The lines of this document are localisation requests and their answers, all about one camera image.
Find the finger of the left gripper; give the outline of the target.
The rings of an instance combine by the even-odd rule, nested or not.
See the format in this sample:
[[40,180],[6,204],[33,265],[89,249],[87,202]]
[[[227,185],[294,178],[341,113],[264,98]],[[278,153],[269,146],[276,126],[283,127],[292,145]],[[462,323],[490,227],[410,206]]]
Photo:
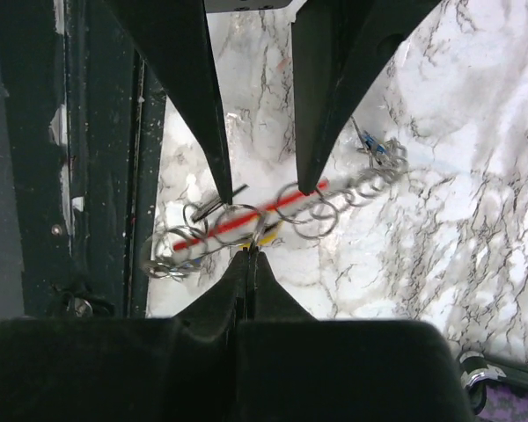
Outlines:
[[338,135],[435,1],[304,3],[291,26],[298,188],[310,193]]
[[222,202],[232,203],[224,109],[203,1],[109,1],[200,144]]

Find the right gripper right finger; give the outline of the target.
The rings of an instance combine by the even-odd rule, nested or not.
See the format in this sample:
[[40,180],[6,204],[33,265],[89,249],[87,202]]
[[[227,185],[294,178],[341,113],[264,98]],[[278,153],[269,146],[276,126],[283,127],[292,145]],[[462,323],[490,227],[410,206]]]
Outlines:
[[272,317],[276,280],[250,258],[248,319],[237,328],[239,421],[470,421],[443,336],[415,320]]

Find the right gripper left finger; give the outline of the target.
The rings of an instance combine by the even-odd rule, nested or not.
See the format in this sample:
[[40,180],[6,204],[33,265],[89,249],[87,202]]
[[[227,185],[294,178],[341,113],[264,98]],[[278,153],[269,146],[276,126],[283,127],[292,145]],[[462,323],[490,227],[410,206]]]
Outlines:
[[171,318],[0,321],[0,421],[225,421],[248,264]]

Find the red keyring with keys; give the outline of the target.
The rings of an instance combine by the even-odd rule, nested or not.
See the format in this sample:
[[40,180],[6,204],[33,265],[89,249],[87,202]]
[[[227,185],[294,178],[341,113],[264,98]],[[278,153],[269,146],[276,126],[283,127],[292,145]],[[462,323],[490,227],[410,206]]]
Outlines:
[[407,149],[397,139],[378,141],[386,153],[373,156],[363,145],[361,133],[359,150],[369,158],[368,167],[343,178],[324,178],[308,194],[290,183],[261,205],[224,204],[199,222],[192,222],[191,215],[202,203],[187,203],[180,225],[162,228],[144,242],[141,269],[152,279],[186,278],[198,272],[207,256],[222,249],[257,248],[264,229],[278,221],[290,225],[303,239],[330,235],[344,212],[368,206],[408,169]]

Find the yellow tagged key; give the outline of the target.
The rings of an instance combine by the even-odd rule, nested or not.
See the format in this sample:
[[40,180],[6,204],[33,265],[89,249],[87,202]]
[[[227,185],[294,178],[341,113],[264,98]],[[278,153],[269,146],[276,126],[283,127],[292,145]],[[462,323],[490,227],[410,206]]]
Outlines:
[[282,227],[281,221],[268,225],[262,232],[261,236],[258,238],[258,242],[256,243],[256,246],[261,247],[266,244],[272,243],[276,239],[281,227]]

